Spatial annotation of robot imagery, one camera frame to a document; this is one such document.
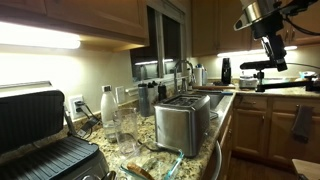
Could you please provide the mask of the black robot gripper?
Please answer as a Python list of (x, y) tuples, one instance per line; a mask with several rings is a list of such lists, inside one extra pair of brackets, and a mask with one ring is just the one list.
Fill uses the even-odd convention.
[(268, 61), (258, 61), (255, 63), (255, 69), (276, 68), (278, 71), (287, 69), (284, 57), (286, 51), (284, 43), (278, 31), (283, 28), (282, 15), (274, 13), (265, 16), (253, 23), (251, 30), (254, 39), (260, 39), (262, 46), (269, 58)]

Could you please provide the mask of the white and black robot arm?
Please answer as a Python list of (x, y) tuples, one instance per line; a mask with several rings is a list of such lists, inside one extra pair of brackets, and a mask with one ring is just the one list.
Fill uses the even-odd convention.
[(281, 0), (240, 0), (242, 3), (242, 15), (233, 26), (235, 31), (240, 31), (249, 27), (254, 40), (260, 40), (265, 50), (268, 60), (246, 62), (240, 65), (244, 69), (263, 70), (266, 68), (276, 68), (278, 71), (285, 71), (287, 64), (282, 36), (278, 31), (284, 28), (286, 21), (294, 26), (298, 31), (318, 36), (318, 33), (309, 31), (295, 25), (289, 16), (296, 16), (306, 11), (309, 6), (318, 0), (292, 0), (282, 6)]

